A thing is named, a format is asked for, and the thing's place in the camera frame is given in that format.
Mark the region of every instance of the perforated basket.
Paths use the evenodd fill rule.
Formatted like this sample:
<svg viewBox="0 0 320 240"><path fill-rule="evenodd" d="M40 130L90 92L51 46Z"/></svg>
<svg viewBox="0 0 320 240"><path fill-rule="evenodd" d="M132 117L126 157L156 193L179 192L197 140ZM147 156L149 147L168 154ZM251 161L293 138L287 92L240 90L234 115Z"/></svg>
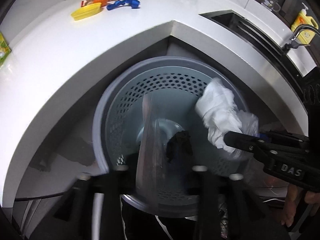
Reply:
<svg viewBox="0 0 320 240"><path fill-rule="evenodd" d="M188 58L156 57L132 66L116 78L103 94L93 123L93 147L100 168L125 163L126 156L138 153L143 132L142 97L153 93L160 106L159 126L168 140L179 130L187 130L197 164L206 165L221 176L235 173L239 162L222 157L207 140L207 129L194 106L212 78L219 77L232 90L239 110L247 110L236 88L214 68ZM159 189L160 213L166 217L196 215L196 196L184 193L179 176L173 174L166 187ZM124 199L140 210L150 212L144 200L135 196Z"/></svg>

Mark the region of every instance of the yellow dish soap bottle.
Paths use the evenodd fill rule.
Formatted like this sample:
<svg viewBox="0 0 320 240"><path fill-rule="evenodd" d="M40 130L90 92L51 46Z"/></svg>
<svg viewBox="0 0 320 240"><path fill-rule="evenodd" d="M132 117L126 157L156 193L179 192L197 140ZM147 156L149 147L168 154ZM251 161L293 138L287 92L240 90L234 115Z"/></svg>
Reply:
<svg viewBox="0 0 320 240"><path fill-rule="evenodd" d="M304 3L302 4L304 8L299 12L298 17L291 26L291 30L294 32L294 30L301 24L309 24L319 29L319 26L317 22L313 19L313 17L307 16L307 11L309 10L309 8ZM300 33L298 39L303 44L309 44L314 36L315 33L313 31L306 30Z"/></svg>

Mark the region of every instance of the white cloth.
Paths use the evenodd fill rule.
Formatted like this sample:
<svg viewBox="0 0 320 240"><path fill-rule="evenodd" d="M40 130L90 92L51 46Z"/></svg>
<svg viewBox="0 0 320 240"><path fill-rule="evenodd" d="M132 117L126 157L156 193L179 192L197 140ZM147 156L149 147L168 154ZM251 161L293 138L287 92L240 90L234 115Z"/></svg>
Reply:
<svg viewBox="0 0 320 240"><path fill-rule="evenodd" d="M242 133L233 98L232 91L225 88L219 78L214 78L196 103L196 112L209 130L208 141L229 153L235 149L225 144L223 136L229 131Z"/></svg>

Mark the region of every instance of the faucet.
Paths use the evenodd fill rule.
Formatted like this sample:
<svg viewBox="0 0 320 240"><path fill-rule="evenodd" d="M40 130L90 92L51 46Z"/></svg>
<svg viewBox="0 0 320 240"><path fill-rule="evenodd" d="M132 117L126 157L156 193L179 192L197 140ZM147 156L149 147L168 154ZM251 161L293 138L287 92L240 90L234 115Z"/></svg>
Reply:
<svg viewBox="0 0 320 240"><path fill-rule="evenodd" d="M297 37L299 36L299 34L302 32L302 31L305 31L305 30L309 30L309 31L313 31L315 34L317 34L318 36L320 36L320 32L315 28L313 27L312 25L309 25L309 24L301 24L299 25L293 32L293 35L292 37L290 38L289 42L286 43L282 48L282 52L284 54L287 54L289 52L290 49L297 49L299 46L310 46L310 44L301 44L301 43L298 43L296 41Z"/></svg>

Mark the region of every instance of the human hand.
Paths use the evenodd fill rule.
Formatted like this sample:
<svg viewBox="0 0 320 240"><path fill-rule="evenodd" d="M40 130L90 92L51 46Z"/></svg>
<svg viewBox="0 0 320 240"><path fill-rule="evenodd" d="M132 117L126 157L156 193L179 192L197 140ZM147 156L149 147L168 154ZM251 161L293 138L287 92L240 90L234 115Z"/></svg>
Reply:
<svg viewBox="0 0 320 240"><path fill-rule="evenodd" d="M297 205L301 197L299 196L300 191L301 188L298 188L293 184L289 184L282 212L281 225L286 224L287 227L290 227L292 225L294 216L296 214ZM313 208L310 211L310 216L314 216L320 206L320 193L308 191L306 193L304 201L307 204L314 204Z"/></svg>

